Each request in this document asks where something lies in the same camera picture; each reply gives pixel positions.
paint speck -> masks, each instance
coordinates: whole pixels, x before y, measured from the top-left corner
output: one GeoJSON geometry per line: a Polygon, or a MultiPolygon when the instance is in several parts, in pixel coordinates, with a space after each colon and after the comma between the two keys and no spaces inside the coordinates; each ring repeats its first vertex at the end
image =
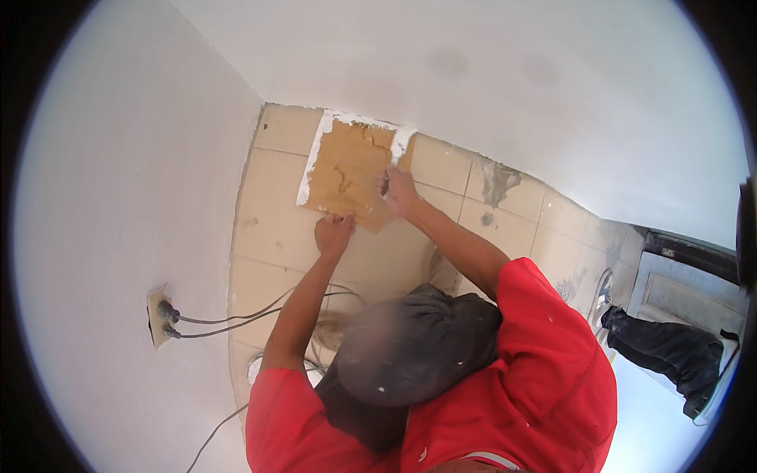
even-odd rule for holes
{"type": "Polygon", "coordinates": [[[491,212],[486,212],[481,216],[481,226],[489,226],[494,223],[494,215],[491,212]]]}

beige ceramic tile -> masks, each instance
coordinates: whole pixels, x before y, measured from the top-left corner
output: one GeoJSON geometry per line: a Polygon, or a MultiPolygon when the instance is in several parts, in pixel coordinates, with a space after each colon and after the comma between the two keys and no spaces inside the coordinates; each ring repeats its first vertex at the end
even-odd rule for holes
{"type": "Polygon", "coordinates": [[[429,239],[405,220],[390,222],[378,235],[358,226],[334,277],[411,291],[420,284],[421,262],[428,243],[429,239]]]}
{"type": "Polygon", "coordinates": [[[462,296],[463,294],[468,294],[470,292],[474,292],[478,294],[479,296],[481,296],[481,298],[483,298],[484,300],[494,303],[492,302],[491,299],[489,299],[489,296],[484,294],[484,292],[481,289],[479,289],[475,284],[470,282],[470,279],[463,276],[463,280],[460,282],[460,287],[457,290],[457,295],[462,296]]]}
{"type": "Polygon", "coordinates": [[[539,225],[531,259],[566,301],[571,300],[575,293],[572,279],[580,253],[580,243],[539,225]]]}
{"type": "Polygon", "coordinates": [[[635,268],[639,266],[644,239],[626,223],[604,220],[590,214],[584,243],[606,252],[613,263],[620,259],[635,268]]]}
{"type": "Polygon", "coordinates": [[[501,191],[498,192],[495,187],[495,182],[497,182],[497,180],[490,177],[489,180],[492,183],[491,186],[494,191],[489,191],[484,194],[484,175],[502,173],[506,172],[506,170],[508,170],[508,168],[504,168],[501,164],[495,163],[486,157],[474,160],[473,167],[471,168],[471,176],[468,180],[466,197],[475,199],[479,202],[486,202],[490,205],[497,205],[500,209],[508,210],[516,215],[538,222],[539,214],[541,213],[541,204],[544,201],[545,186],[536,179],[516,171],[516,177],[514,177],[514,179],[516,182],[517,179],[520,179],[520,183],[507,189],[505,193],[501,194],[501,191]]]}
{"type": "MultiPolygon", "coordinates": [[[[304,273],[259,261],[232,255],[229,283],[229,313],[246,316],[272,303],[288,289],[297,285],[304,273]]],[[[281,307],[288,299],[284,296],[273,308],[281,307]]],[[[279,313],[272,313],[230,331],[231,339],[263,349],[279,313]]],[[[244,320],[232,321],[234,324],[244,320]]]]}
{"type": "Polygon", "coordinates": [[[266,104],[257,126],[255,147],[307,156],[321,115],[323,110],[319,108],[266,104]]]}
{"type": "MultiPolygon", "coordinates": [[[[234,389],[234,400],[236,407],[239,409],[250,400],[250,383],[247,380],[247,365],[250,360],[262,353],[255,347],[250,347],[235,341],[229,341],[229,368],[231,370],[232,387],[234,389]]],[[[239,413],[241,422],[242,439],[245,438],[245,419],[247,410],[239,413]]]]}
{"type": "Polygon", "coordinates": [[[460,208],[463,206],[462,195],[442,191],[424,184],[416,184],[416,191],[431,205],[446,213],[455,222],[457,221],[460,216],[460,208]]]}
{"type": "Polygon", "coordinates": [[[604,252],[586,244],[582,245],[572,280],[573,298],[568,304],[580,313],[589,313],[595,303],[593,298],[600,277],[608,267],[607,255],[604,252]]]}
{"type": "Polygon", "coordinates": [[[482,202],[465,199],[460,225],[486,238],[512,260],[526,257],[536,234],[536,223],[482,202]]]}
{"type": "Polygon", "coordinates": [[[410,171],[417,182],[463,195],[472,155],[471,151],[419,133],[410,171]]]}
{"type": "Polygon", "coordinates": [[[294,204],[307,158],[254,148],[241,193],[234,251],[307,271],[319,252],[313,229],[322,213],[294,204]]]}
{"type": "Polygon", "coordinates": [[[631,292],[634,290],[634,284],[636,282],[636,274],[638,272],[638,266],[630,267],[622,261],[618,261],[612,266],[613,281],[612,281],[612,303],[616,306],[628,308],[628,303],[631,302],[631,292]]]}
{"type": "Polygon", "coordinates": [[[539,226],[546,226],[580,242],[584,239],[588,219],[588,210],[553,189],[545,191],[539,226]]]}
{"type": "MultiPolygon", "coordinates": [[[[346,286],[352,291],[357,292],[363,298],[366,304],[376,303],[387,299],[394,299],[395,297],[402,297],[407,293],[406,291],[403,292],[394,291],[391,289],[375,288],[364,284],[358,284],[356,282],[345,281],[344,279],[334,279],[332,282],[334,284],[346,286]]],[[[343,290],[340,288],[330,288],[329,291],[343,290]]],[[[361,304],[360,299],[352,295],[339,294],[331,296],[329,298],[329,310],[334,310],[347,314],[349,316],[354,316],[359,311],[361,311],[362,308],[363,305],[361,304]]]]}
{"type": "MultiPolygon", "coordinates": [[[[367,304],[379,302],[381,300],[393,299],[395,297],[401,297],[405,293],[399,291],[392,291],[390,289],[372,288],[370,286],[357,284],[355,282],[344,281],[342,279],[334,279],[334,284],[346,286],[352,291],[357,292],[367,304]]],[[[329,292],[343,291],[344,289],[331,287],[329,292]]],[[[363,308],[363,304],[355,296],[348,294],[339,294],[329,297],[328,310],[334,310],[336,312],[344,313],[348,316],[355,316],[363,308]]],[[[331,365],[334,360],[336,352],[328,350],[324,347],[316,344],[316,352],[320,358],[320,362],[324,366],[331,365]]]]}

black pants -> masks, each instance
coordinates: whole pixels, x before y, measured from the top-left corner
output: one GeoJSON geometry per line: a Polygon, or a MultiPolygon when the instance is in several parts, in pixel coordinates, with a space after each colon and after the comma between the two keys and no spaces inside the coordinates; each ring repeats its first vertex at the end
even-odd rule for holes
{"type": "Polygon", "coordinates": [[[450,297],[430,284],[366,308],[316,386],[329,424],[375,453],[401,445],[411,404],[496,359],[501,322],[500,311],[478,295],[450,297]]]}
{"type": "Polygon", "coordinates": [[[648,322],[611,306],[602,316],[607,344],[634,365],[662,373],[689,397],[718,379],[723,344],[701,328],[648,322]]]}

electrical outlet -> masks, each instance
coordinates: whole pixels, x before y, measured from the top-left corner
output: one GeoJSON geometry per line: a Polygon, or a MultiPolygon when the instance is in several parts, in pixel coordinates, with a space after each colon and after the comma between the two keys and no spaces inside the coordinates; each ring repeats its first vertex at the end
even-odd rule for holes
{"type": "Polygon", "coordinates": [[[171,298],[168,297],[168,285],[158,288],[155,291],[147,294],[147,315],[148,315],[148,327],[152,335],[152,344],[157,349],[160,345],[171,339],[168,335],[163,333],[163,326],[168,324],[173,327],[173,324],[160,318],[157,312],[157,305],[166,300],[171,302],[171,298]]]}

shoe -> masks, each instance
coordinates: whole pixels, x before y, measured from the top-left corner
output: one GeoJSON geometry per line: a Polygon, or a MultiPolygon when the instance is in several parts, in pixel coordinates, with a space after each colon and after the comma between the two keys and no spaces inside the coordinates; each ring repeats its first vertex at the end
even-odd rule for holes
{"type": "Polygon", "coordinates": [[[684,415],[686,417],[694,420],[700,413],[702,413],[705,407],[707,407],[707,403],[712,398],[712,393],[715,392],[715,387],[718,386],[718,381],[720,381],[720,378],[707,384],[697,392],[689,394],[689,397],[684,404],[684,415]]]}

